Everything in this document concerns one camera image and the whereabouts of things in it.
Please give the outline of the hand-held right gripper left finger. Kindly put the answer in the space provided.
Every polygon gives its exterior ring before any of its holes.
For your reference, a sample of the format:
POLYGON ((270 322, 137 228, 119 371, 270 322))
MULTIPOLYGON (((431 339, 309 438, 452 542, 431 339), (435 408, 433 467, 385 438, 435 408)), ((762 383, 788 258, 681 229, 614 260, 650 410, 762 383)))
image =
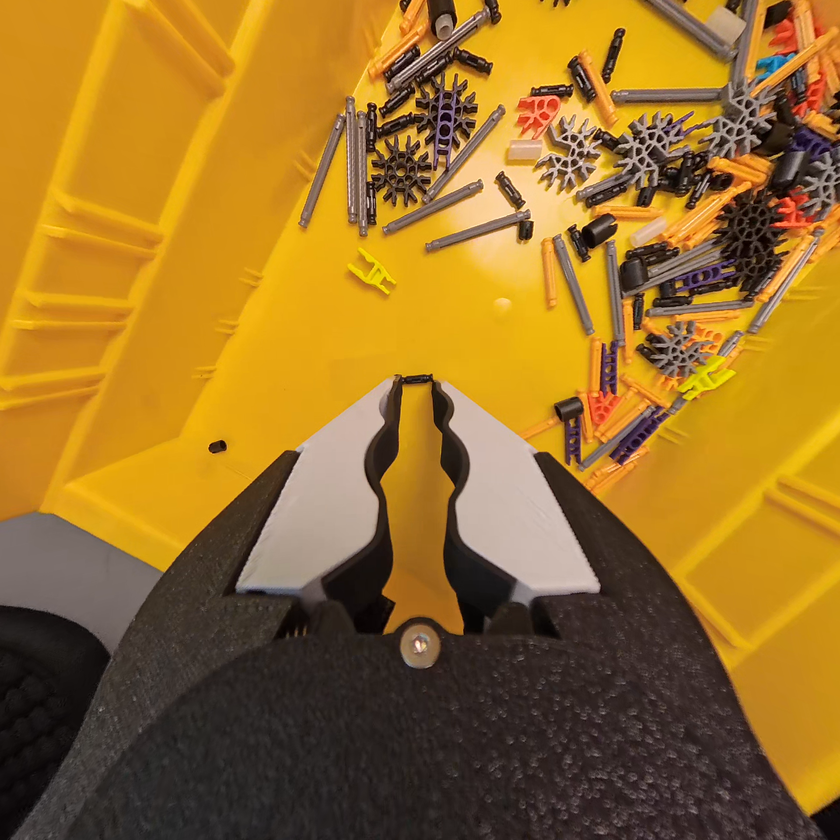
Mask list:
POLYGON ((394 556, 382 479, 398 454, 402 400, 395 375, 297 447, 238 594, 289 596, 307 613, 336 602, 357 626, 377 621, 394 556))

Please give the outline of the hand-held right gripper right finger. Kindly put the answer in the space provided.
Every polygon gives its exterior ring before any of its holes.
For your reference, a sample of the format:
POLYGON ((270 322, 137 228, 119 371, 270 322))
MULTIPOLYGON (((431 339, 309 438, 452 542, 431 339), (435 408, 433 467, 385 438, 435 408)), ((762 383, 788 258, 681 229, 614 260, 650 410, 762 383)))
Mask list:
POLYGON ((432 385, 440 464, 453 489, 444 571, 466 634, 498 611, 566 595, 599 595, 599 582, 538 460, 539 452, 446 381, 432 385))

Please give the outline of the yellow plastic bin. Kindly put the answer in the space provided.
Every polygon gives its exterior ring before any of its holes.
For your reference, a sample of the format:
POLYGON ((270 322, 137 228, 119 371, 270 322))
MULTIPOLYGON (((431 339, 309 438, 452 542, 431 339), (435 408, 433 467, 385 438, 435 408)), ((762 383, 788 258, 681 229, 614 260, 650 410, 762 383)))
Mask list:
MULTIPOLYGON (((358 236, 344 96, 401 36, 397 2, 2 2, 2 522, 52 514, 159 570, 286 448, 394 373, 434 373, 518 432, 589 384, 591 339, 541 241, 586 221, 511 175, 535 220, 437 255, 511 207, 493 184, 531 84, 628 37, 617 81, 724 81, 642 2, 502 2, 469 40, 500 126, 455 178, 482 193, 358 236)), ((838 246, 735 376, 667 421, 601 498, 708 631, 808 812, 838 796, 838 246)))

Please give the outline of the pile of black orange pieces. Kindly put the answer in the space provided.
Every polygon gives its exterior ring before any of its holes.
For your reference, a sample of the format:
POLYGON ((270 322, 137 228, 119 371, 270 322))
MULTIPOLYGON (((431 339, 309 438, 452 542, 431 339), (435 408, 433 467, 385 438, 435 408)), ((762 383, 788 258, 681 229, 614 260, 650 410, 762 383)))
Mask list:
POLYGON ((562 427, 564 462, 585 485, 617 482, 669 417, 734 376, 745 332, 721 329, 755 311, 756 334, 796 271, 838 249, 838 36, 826 39, 819 4, 715 2, 701 22, 684 2, 646 2, 674 5, 679 35, 633 24, 633 65, 650 84, 629 91, 615 88, 628 2, 577 7, 551 32, 551 70, 567 35, 574 47, 610 35, 603 62, 582 49, 567 80, 525 91, 523 61, 543 36, 528 24, 495 79, 518 94, 505 153, 493 131, 507 110, 482 114, 466 76, 490 77, 493 63, 459 41, 418 69, 418 38, 401 43, 371 73, 389 85, 381 107, 343 119, 360 234, 398 203, 383 237, 437 219, 389 245, 417 292, 386 310, 401 356, 373 334, 372 294, 345 301, 321 273, 344 252, 338 228, 324 229, 292 249, 286 320, 266 322, 278 362, 260 351, 246 365, 248 394, 278 411, 271 429, 290 442, 409 362, 472 376, 519 415, 518 397, 578 385, 587 350, 587 386, 522 437, 562 427))

